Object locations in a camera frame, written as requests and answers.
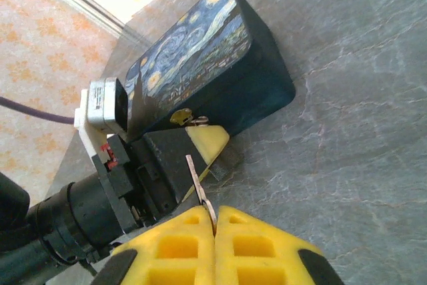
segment red component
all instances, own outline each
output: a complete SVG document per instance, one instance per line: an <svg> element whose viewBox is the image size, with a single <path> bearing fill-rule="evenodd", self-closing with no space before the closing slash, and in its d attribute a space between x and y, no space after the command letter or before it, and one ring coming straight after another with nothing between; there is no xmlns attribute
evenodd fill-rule
<svg viewBox="0 0 427 285"><path fill-rule="evenodd" d="M107 160L107 167L109 170L111 170L113 167L118 165L119 162L117 161L117 158L114 156L113 150L111 149L108 143L103 144L101 146L101 151L107 152L109 156L109 160Z"/></svg>

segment orange patterned wallpaper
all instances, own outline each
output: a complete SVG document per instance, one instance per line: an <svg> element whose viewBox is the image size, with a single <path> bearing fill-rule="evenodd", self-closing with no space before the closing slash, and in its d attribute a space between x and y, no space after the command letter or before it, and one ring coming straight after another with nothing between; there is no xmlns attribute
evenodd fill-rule
<svg viewBox="0 0 427 285"><path fill-rule="evenodd" d="M116 39L61 0L0 0L2 96L72 117ZM41 201L74 128L0 107L0 171Z"/></svg>

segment marble countertop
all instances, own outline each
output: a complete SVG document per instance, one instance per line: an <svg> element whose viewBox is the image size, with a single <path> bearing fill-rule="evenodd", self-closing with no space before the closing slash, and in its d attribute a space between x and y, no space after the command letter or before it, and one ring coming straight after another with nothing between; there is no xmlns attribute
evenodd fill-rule
<svg viewBox="0 0 427 285"><path fill-rule="evenodd" d="M138 42L122 37L104 74L123 79L196 1L141 10ZM233 139L244 163L207 196L313 242L347 285L427 283L427 1L248 1L297 96ZM50 192L91 172L74 137ZM90 276L76 266L59 282Z"/></svg>

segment black cylindrical joint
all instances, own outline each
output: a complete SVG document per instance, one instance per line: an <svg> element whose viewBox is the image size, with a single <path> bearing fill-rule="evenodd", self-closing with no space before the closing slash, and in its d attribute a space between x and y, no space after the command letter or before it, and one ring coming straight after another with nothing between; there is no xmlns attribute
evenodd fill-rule
<svg viewBox="0 0 427 285"><path fill-rule="evenodd" d="M0 253L0 284L42 284L123 234L96 174L30 208L38 238Z"/></svg>
<svg viewBox="0 0 427 285"><path fill-rule="evenodd" d="M0 173L0 230L20 226L27 215L28 207L28 193Z"/></svg>

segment black box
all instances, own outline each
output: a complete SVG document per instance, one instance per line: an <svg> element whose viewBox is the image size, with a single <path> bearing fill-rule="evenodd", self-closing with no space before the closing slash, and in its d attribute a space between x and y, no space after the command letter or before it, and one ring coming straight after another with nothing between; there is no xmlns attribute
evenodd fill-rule
<svg viewBox="0 0 427 285"><path fill-rule="evenodd" d="M176 127L183 108L236 135L289 104L295 87L246 0L200 0L129 69L128 140Z"/></svg>

